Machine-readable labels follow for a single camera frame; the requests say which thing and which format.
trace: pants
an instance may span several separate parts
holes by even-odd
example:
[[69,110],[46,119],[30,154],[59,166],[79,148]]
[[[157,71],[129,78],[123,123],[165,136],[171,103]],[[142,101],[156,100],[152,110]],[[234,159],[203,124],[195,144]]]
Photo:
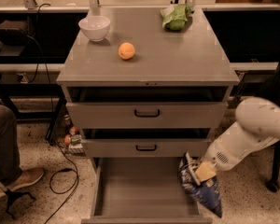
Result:
[[0,181],[8,185],[21,175],[17,143],[17,120],[13,112],[0,105]]

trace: chair wheel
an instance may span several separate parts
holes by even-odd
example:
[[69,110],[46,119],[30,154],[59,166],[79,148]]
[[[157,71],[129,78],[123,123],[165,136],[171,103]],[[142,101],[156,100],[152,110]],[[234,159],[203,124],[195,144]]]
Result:
[[266,187],[271,192],[277,192],[278,190],[280,190],[280,183],[275,180],[270,180],[266,183]]

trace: green bag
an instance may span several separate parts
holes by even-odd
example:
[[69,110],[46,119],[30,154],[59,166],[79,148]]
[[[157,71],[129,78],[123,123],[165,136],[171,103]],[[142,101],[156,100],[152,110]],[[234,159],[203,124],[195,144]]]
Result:
[[182,30],[187,21],[188,16],[194,13],[192,7],[186,5],[171,5],[161,10],[163,17],[162,27],[166,27],[173,31]]

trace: black handle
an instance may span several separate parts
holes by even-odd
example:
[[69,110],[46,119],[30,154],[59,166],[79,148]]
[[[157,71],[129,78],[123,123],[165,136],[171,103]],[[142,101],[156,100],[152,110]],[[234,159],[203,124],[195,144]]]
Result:
[[136,145],[136,149],[137,151],[140,151],[140,152],[153,152],[153,151],[156,151],[157,150],[157,145],[154,145],[152,148],[141,148],[140,146]]
[[160,110],[158,109],[157,112],[150,113],[150,112],[139,112],[138,110],[134,110],[134,115],[138,118],[156,118],[160,115]]

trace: brown shoe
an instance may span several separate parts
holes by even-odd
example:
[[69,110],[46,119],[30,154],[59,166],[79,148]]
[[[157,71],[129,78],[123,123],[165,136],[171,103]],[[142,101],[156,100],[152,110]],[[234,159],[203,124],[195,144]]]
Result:
[[[22,172],[21,176],[13,183],[7,185],[7,189],[16,191],[17,189],[32,186],[44,175],[45,171],[43,168],[31,168]],[[6,194],[0,189],[0,198]]]

